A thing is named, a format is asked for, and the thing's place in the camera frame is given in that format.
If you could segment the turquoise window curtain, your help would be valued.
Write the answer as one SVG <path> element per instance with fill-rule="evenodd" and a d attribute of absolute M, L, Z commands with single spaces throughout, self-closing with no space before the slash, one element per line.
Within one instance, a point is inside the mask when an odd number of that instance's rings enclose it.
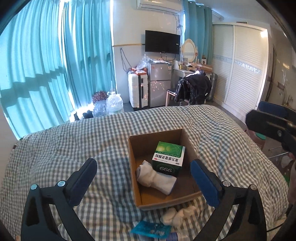
<path fill-rule="evenodd" d="M 69 122 L 116 89 L 110 1 L 22 1 L 1 33 L 1 107 L 16 136 Z"/>

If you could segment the oval white vanity mirror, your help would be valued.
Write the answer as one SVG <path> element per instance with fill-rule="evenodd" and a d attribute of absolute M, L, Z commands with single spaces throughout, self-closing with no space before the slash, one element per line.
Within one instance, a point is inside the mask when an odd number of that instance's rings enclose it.
<path fill-rule="evenodd" d="M 198 49 L 191 39 L 186 39 L 181 47 L 181 60 L 187 63 L 196 61 Z"/>

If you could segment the white sock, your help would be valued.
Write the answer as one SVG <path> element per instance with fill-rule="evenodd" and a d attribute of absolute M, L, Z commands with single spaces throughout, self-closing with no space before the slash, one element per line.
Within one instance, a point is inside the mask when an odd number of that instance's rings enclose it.
<path fill-rule="evenodd" d="M 137 182 L 145 187 L 159 190 L 165 195 L 170 195 L 177 178 L 171 175 L 159 173 L 152 168 L 152 165 L 143 161 L 136 170 Z"/>

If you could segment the cream socks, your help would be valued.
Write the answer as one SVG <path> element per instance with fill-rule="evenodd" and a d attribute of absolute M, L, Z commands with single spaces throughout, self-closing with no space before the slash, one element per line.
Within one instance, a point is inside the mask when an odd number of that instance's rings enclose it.
<path fill-rule="evenodd" d="M 182 208 L 177 211 L 175 208 L 169 208 L 162 216 L 161 223 L 163 225 L 169 225 L 175 228 L 179 228 L 182 222 L 192 216 L 197 208 L 195 206 L 189 206 L 188 208 Z"/>

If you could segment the clear plastic bag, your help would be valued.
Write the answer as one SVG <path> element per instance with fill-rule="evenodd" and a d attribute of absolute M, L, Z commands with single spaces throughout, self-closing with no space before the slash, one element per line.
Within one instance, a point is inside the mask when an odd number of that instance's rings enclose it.
<path fill-rule="evenodd" d="M 100 116 L 107 115 L 106 100 L 100 100 L 100 101 L 96 102 L 96 104 L 94 105 L 92 114 L 94 117 L 100 117 Z"/>

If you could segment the red patterned bag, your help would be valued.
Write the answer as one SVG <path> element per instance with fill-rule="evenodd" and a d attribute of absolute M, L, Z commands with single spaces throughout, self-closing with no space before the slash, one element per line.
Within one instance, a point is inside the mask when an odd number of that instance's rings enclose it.
<path fill-rule="evenodd" d="M 97 102 L 102 101 L 102 100 L 107 100 L 108 94 L 106 91 L 99 91 L 93 94 L 92 96 L 92 102 L 95 105 Z"/>

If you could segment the turquoise corner curtain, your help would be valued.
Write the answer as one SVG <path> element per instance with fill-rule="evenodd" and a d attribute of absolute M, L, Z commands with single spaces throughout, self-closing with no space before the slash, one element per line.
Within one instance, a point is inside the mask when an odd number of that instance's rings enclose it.
<path fill-rule="evenodd" d="M 197 58 L 205 57 L 207 64 L 213 59 L 212 9 L 195 1 L 183 1 L 185 11 L 185 39 L 191 39 L 197 47 Z"/>

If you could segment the green white medicine box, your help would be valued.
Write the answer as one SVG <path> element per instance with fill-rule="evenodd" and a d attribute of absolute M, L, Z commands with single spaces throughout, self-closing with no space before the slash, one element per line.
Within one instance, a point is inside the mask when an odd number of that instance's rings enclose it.
<path fill-rule="evenodd" d="M 177 177 L 182 169 L 185 146 L 158 142 L 152 157 L 152 168 L 166 175 Z"/>

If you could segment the white air conditioner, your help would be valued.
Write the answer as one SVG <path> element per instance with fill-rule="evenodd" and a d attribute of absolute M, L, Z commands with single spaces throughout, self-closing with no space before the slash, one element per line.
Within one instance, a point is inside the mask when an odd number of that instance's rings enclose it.
<path fill-rule="evenodd" d="M 167 0 L 137 0 L 137 8 L 180 14 L 182 12 L 182 3 Z"/>

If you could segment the blue blister pill pack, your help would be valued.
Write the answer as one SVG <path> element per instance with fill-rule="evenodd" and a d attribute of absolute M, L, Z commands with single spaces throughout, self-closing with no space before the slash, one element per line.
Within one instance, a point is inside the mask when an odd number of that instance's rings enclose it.
<path fill-rule="evenodd" d="M 135 225 L 131 233 L 150 238 L 165 239 L 171 233 L 171 226 L 142 220 Z"/>

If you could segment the white plastic bag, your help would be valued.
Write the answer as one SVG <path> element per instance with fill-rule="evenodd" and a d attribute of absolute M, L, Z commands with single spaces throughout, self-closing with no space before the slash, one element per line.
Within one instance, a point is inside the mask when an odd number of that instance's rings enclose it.
<path fill-rule="evenodd" d="M 108 115 L 117 114 L 117 113 L 123 113 L 123 100 L 121 98 L 121 95 L 113 92 L 107 93 L 107 99 L 106 99 L 106 112 Z"/>

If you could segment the clear dental floss jar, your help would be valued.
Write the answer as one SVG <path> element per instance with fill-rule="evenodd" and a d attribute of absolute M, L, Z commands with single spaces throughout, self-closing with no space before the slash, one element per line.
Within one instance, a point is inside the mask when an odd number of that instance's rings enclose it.
<path fill-rule="evenodd" d="M 163 240 L 164 241 L 188 241 L 190 240 L 190 238 L 187 234 L 184 234 L 182 232 L 172 232 Z"/>

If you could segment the black wall television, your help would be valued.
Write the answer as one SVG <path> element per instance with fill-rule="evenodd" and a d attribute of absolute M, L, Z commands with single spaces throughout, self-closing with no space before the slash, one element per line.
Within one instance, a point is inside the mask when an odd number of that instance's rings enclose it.
<path fill-rule="evenodd" d="M 180 35 L 145 31 L 145 51 L 178 55 L 180 52 Z"/>

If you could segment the wooden chair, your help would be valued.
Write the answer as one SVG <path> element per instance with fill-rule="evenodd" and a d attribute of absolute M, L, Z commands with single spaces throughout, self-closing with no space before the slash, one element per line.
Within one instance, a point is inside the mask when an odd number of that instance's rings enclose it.
<path fill-rule="evenodd" d="M 176 96 L 176 90 L 175 89 L 168 89 L 166 91 L 166 101 L 165 101 L 165 106 L 169 106 L 170 103 L 174 103 L 174 106 L 185 106 L 185 105 L 190 105 L 188 100 L 181 101 L 181 102 L 175 102 L 175 96 Z"/>

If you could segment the silver mini fridge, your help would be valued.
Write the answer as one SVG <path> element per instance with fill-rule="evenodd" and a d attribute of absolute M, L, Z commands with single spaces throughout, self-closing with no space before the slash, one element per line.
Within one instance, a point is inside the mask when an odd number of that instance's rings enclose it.
<path fill-rule="evenodd" d="M 149 107 L 165 106 L 167 90 L 171 87 L 171 64 L 152 61 L 148 65 Z"/>

